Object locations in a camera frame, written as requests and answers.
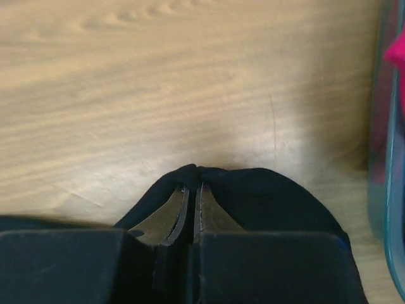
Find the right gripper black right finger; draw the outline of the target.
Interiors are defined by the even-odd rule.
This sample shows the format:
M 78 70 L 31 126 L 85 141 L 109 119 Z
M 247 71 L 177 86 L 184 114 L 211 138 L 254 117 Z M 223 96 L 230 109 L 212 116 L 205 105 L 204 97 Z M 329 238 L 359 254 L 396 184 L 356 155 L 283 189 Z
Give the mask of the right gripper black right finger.
M 356 303 L 348 247 L 324 232 L 249 232 L 207 184 L 196 197 L 193 303 Z

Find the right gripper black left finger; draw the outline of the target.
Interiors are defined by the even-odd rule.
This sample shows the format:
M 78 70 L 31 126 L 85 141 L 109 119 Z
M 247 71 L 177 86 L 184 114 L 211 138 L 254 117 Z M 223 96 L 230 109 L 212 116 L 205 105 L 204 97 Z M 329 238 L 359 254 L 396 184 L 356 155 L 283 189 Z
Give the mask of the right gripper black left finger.
M 131 229 L 1 217 L 2 303 L 175 303 L 189 190 Z

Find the black t shirt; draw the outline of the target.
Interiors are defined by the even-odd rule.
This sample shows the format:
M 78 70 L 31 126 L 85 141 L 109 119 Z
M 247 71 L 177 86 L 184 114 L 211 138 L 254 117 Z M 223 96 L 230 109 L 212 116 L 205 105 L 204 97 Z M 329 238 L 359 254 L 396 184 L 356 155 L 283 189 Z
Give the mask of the black t shirt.
M 198 167 L 191 164 L 169 172 L 158 179 L 136 205 L 115 225 L 131 229 L 148 218 L 173 194 L 178 186 L 189 190 L 189 224 L 187 243 L 182 248 L 179 269 L 178 300 L 175 303 L 193 303 L 192 269 L 194 244 L 194 218 L 197 192 L 207 184 L 217 203 L 231 219 L 249 232 L 324 232 L 337 236 L 349 249 L 353 262 L 349 236 L 335 217 L 305 188 L 289 178 L 264 168 L 225 170 Z M 358 272 L 358 300 L 367 298 Z

